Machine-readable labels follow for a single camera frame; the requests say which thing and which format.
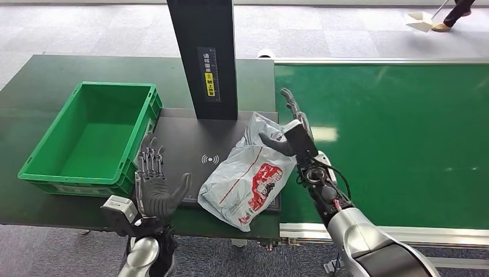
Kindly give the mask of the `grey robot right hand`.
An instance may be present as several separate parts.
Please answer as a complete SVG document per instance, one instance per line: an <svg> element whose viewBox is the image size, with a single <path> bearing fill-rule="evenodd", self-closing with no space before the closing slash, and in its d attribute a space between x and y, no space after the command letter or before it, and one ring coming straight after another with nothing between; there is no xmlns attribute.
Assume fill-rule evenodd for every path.
<svg viewBox="0 0 489 277"><path fill-rule="evenodd" d="M292 113L293 120L282 127L282 135L285 141L272 139L265 133L259 133L261 141L269 148L284 156L296 156L299 164L312 163L318 155L314 144L311 129L307 117L302 112L292 94L287 88L282 88L280 93L286 98L286 106Z"/></svg>

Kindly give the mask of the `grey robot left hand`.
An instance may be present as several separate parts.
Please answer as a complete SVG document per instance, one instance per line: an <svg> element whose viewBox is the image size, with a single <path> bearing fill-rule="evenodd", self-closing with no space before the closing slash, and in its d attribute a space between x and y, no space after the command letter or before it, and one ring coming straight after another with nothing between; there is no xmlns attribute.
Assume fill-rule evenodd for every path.
<svg viewBox="0 0 489 277"><path fill-rule="evenodd" d="M142 139L135 171L136 201L143 224L166 226L192 187L193 176L184 173L176 187L164 173L164 146L156 147L157 137L149 131Z"/></svg>

